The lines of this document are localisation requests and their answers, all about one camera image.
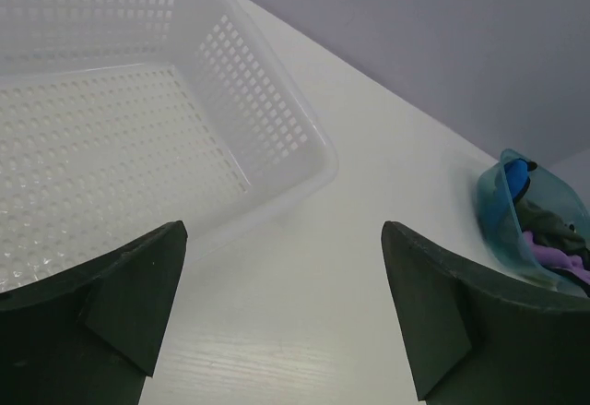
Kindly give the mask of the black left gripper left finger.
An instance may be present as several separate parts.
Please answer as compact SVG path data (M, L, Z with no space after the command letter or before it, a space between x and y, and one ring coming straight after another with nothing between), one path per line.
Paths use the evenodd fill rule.
M177 220L1 295L4 404L137 404L183 271Z

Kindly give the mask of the blue microfiber towel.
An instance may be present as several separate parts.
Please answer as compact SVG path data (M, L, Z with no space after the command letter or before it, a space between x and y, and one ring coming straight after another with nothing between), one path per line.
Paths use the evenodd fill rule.
M533 161L526 161L522 158L514 159L507 162L503 169L506 177L508 190L512 202L516 204L520 201L531 184L530 173L537 168Z

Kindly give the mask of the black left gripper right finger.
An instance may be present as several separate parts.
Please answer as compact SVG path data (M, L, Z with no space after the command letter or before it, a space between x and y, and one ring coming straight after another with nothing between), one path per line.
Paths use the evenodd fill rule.
M397 221L383 260L417 397L429 404L585 404L589 302L513 279Z

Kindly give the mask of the purple microfiber towel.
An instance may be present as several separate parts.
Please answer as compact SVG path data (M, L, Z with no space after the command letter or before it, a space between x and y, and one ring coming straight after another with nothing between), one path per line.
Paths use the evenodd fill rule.
M578 255L566 255L563 251L553 247L536 244L531 232L524 232L525 242L537 262L549 270L564 270L567 276L574 276L576 280L589 284L589 271L585 268L583 259Z

